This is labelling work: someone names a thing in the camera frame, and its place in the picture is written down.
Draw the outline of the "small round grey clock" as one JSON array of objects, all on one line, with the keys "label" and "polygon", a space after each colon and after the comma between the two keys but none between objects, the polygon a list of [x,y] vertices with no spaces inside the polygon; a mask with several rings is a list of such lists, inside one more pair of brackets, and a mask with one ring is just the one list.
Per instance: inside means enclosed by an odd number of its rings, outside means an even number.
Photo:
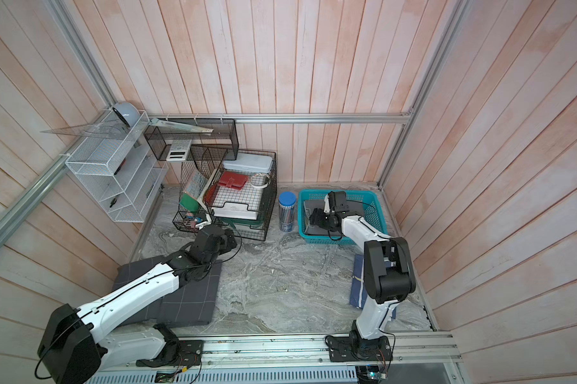
[{"label": "small round grey clock", "polygon": [[136,126],[140,112],[130,102],[117,102],[112,106],[113,113],[129,128]]}]

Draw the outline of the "teal plastic basket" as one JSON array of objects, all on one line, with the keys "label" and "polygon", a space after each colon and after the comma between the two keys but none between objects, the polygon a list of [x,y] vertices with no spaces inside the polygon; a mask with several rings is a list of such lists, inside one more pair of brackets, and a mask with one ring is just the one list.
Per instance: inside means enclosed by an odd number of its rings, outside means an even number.
[{"label": "teal plastic basket", "polygon": [[[319,227],[311,227],[309,218],[315,208],[325,207],[325,198],[332,190],[305,189],[301,190],[297,202],[296,222],[300,236],[310,244],[339,244],[354,245],[350,238],[340,238],[337,232],[331,232],[328,237],[326,230]],[[387,226],[384,211],[376,195],[366,190],[345,190],[350,208],[362,215],[364,219],[380,232],[387,234]]]}]

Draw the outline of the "white plastic box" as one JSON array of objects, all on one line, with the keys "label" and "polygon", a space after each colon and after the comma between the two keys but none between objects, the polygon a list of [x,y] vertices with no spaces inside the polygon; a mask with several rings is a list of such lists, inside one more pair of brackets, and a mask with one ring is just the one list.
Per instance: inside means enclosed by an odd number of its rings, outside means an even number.
[{"label": "white plastic box", "polygon": [[228,171],[268,174],[272,169],[272,163],[273,159],[268,155],[238,153],[235,160],[224,160],[223,167]]}]

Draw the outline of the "clear triangle ruler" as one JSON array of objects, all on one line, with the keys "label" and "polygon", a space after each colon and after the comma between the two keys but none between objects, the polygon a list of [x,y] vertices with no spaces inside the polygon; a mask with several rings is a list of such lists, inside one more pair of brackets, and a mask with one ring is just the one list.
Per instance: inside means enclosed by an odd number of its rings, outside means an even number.
[{"label": "clear triangle ruler", "polygon": [[59,129],[43,131],[44,134],[54,134],[59,136],[75,136],[98,139],[124,139],[127,133],[124,125],[119,122],[94,123],[80,126],[69,126]]}]

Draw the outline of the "red wallet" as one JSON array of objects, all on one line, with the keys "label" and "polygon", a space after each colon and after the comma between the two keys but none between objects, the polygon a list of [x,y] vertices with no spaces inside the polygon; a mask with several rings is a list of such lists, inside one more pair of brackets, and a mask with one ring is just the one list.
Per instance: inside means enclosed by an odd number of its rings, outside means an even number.
[{"label": "red wallet", "polygon": [[224,171],[218,180],[219,186],[234,190],[241,190],[247,183],[247,175],[238,174],[232,171]]}]

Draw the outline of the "blue lidded pen jar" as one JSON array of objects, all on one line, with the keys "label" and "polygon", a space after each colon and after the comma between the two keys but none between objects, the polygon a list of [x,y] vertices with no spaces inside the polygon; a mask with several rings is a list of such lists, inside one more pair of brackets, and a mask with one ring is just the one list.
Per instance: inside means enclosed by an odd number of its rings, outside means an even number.
[{"label": "blue lidded pen jar", "polygon": [[282,232],[289,233],[293,231],[296,203],[297,198],[293,192],[285,191],[279,195],[279,225]]}]

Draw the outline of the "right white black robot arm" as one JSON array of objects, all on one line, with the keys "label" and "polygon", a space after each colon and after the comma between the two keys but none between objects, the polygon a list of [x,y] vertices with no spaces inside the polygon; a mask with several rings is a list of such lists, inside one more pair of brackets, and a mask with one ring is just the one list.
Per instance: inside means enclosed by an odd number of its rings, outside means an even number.
[{"label": "right white black robot arm", "polygon": [[347,336],[325,337],[333,363],[393,360],[396,336],[384,330],[392,313],[416,290],[416,275],[407,241],[391,237],[349,208],[344,191],[331,191],[325,206],[316,208],[310,224],[337,240],[349,238],[363,253],[363,288],[368,295],[360,316]]}]

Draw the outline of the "aluminium front rail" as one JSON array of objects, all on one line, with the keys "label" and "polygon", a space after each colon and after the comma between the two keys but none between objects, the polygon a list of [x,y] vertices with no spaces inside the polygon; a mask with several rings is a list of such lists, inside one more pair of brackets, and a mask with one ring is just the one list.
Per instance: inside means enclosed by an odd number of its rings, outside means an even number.
[{"label": "aluminium front rail", "polygon": [[177,368],[139,367],[136,361],[155,358],[171,340],[202,340],[200,366],[205,369],[263,368],[282,366],[378,365],[416,363],[460,363],[462,356],[448,332],[396,332],[397,342],[390,363],[333,363],[329,359],[325,334],[259,334],[237,336],[192,336],[163,338],[155,332],[136,331],[109,336],[101,346],[107,354],[100,371],[118,369],[152,370]]}]

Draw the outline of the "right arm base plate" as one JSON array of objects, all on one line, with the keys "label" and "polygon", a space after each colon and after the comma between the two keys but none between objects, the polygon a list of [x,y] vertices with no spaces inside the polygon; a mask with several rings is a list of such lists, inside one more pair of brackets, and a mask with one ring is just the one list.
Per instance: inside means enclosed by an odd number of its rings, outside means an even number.
[{"label": "right arm base plate", "polygon": [[395,339],[382,336],[378,339],[362,339],[358,334],[325,337],[329,359],[333,363],[380,362],[393,360]]}]

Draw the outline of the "navy blue folded pillowcase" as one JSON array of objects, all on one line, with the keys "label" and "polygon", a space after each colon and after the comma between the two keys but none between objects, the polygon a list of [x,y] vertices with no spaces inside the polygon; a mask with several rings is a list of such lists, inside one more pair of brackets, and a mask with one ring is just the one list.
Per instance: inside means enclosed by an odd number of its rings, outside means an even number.
[{"label": "navy blue folded pillowcase", "polygon": [[363,309],[368,297],[364,284],[364,256],[357,254],[354,259],[352,285],[349,304],[357,309]]}]

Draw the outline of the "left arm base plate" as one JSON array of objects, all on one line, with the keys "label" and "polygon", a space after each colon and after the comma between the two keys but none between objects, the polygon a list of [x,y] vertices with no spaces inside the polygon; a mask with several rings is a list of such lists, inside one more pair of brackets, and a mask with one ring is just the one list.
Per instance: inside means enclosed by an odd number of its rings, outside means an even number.
[{"label": "left arm base plate", "polygon": [[204,342],[202,340],[171,340],[155,358],[136,361],[136,366],[159,368],[162,366],[200,366]]}]

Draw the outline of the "dark grey checked pillowcase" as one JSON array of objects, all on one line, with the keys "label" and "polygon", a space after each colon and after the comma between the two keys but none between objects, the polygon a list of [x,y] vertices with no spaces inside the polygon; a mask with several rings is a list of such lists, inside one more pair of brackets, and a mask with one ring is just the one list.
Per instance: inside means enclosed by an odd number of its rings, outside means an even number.
[{"label": "dark grey checked pillowcase", "polygon": [[200,281],[192,282],[164,296],[155,320],[167,326],[203,326],[212,321],[222,265],[214,266]]}]

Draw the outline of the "plain grey pillowcase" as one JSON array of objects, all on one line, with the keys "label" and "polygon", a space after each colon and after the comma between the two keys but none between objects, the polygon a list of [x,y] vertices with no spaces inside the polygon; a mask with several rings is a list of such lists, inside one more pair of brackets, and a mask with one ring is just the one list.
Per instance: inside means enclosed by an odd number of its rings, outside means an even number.
[{"label": "plain grey pillowcase", "polygon": [[337,230],[327,229],[327,214],[324,200],[307,200],[304,202],[304,233],[309,236],[328,236],[339,238]]}]

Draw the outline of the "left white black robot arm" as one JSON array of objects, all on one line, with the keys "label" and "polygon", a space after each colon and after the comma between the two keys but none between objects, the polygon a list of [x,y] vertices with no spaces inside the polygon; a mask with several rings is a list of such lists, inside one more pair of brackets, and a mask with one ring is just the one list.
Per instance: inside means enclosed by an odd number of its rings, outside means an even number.
[{"label": "left white black robot arm", "polygon": [[101,368],[132,360],[147,367],[182,365],[180,341],[163,324],[119,337],[112,331],[163,297],[208,278],[223,264],[220,256],[238,254],[242,244],[235,230],[208,225],[194,241],[116,291],[80,307],[62,305],[49,317],[37,365],[56,383],[84,383]]}]

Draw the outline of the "clear set square ruler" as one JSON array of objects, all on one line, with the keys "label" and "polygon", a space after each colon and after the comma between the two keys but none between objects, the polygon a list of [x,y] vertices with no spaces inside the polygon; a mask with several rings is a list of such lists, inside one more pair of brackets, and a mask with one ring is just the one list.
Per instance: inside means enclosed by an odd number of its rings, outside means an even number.
[{"label": "clear set square ruler", "polygon": [[212,128],[206,128],[202,126],[193,126],[187,123],[177,123],[168,120],[162,120],[158,118],[152,118],[149,121],[149,126],[155,126],[158,128],[166,128],[178,132],[184,132],[189,134],[212,134],[214,130]]}]

